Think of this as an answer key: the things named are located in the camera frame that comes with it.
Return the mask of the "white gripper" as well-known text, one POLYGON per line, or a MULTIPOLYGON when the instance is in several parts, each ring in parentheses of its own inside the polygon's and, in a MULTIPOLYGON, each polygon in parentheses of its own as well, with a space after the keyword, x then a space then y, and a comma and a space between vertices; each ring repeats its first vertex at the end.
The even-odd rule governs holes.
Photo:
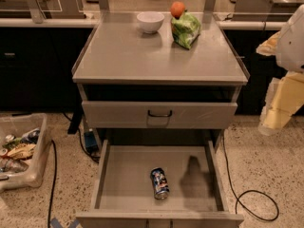
POLYGON ((256 48, 263 56, 275 56, 288 72, 269 83, 258 131, 271 136, 279 132, 304 105, 304 5, 290 17, 281 31, 256 48))

